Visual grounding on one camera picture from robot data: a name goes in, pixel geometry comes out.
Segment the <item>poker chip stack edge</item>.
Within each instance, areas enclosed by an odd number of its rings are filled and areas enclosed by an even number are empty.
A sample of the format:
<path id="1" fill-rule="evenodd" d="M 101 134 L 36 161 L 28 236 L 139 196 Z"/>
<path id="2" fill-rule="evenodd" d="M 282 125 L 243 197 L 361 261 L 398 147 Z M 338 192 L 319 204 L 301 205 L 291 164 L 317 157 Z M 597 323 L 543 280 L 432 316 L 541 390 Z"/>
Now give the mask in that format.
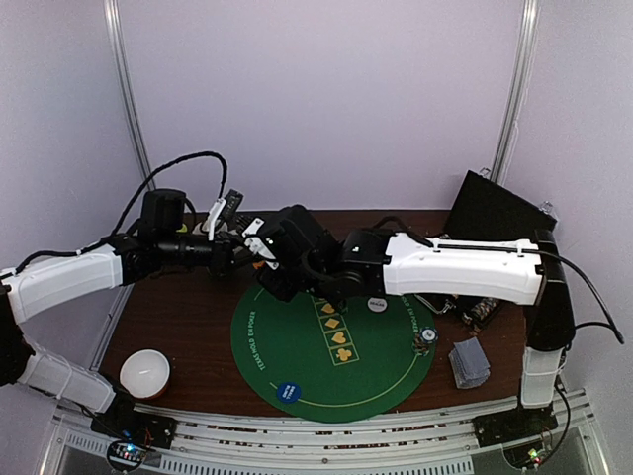
<path id="1" fill-rule="evenodd" d="M 437 340 L 438 333 L 435 328 L 422 328 L 414 337 L 412 349 L 417 355 L 426 356 L 434 348 Z"/>

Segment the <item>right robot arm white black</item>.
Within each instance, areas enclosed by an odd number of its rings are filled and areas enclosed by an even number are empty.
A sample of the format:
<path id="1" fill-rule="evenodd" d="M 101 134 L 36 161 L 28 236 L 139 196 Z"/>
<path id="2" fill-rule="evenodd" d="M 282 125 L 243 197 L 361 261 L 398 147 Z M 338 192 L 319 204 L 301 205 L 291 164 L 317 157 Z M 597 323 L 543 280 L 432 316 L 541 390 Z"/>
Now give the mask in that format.
<path id="1" fill-rule="evenodd" d="M 564 349 L 576 335 L 563 262 L 551 233 L 485 242 L 372 227 L 338 241 L 305 207 L 294 205 L 254 219 L 241 235 L 264 262 L 258 282 L 282 301 L 306 292 L 339 308 L 355 297 L 455 294 L 525 307 L 520 405 L 508 413 L 506 425 L 513 435 L 525 437 L 544 422 Z"/>

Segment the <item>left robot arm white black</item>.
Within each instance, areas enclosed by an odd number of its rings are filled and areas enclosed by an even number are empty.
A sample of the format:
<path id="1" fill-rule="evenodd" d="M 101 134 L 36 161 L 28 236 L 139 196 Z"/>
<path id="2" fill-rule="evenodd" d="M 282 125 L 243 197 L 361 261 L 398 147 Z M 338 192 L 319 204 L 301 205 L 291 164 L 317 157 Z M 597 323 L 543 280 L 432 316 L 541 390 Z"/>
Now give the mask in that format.
<path id="1" fill-rule="evenodd" d="M 132 439 L 142 419 L 119 401 L 120 390 L 100 374 L 68 362 L 24 337 L 29 318 L 102 290 L 137 283 L 169 266 L 207 267 L 225 274 L 249 254 L 259 218 L 238 212 L 242 195 L 231 190 L 219 198 L 207 218 L 183 232 L 186 194 L 157 189 L 144 194 L 138 220 L 125 233 L 114 233 L 71 252 L 44 253 L 1 276 L 1 382 L 20 383 L 57 399 L 103 414 L 105 425 L 121 439 Z"/>

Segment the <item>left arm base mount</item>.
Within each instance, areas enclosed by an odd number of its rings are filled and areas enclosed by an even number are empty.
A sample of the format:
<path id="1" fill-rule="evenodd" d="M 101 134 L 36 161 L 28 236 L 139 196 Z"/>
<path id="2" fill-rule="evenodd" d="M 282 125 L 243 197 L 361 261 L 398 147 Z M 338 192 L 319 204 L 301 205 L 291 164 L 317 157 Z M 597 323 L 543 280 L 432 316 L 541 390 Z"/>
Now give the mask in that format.
<path id="1" fill-rule="evenodd" d="M 93 431 L 148 448 L 169 449 L 177 428 L 175 419 L 140 412 L 127 400 L 114 401 L 104 413 L 92 413 L 90 419 Z"/>

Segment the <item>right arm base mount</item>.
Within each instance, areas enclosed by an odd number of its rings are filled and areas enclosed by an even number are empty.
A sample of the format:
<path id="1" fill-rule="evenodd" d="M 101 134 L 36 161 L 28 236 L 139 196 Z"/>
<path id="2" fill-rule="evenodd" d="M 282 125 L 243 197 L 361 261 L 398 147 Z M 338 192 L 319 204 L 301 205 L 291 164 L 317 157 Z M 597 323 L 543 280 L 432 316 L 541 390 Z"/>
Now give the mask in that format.
<path id="1" fill-rule="evenodd" d="M 498 413 L 477 416 L 472 420 L 479 447 L 505 444 L 541 434 L 558 427 L 552 407 L 524 409 L 517 407 Z"/>

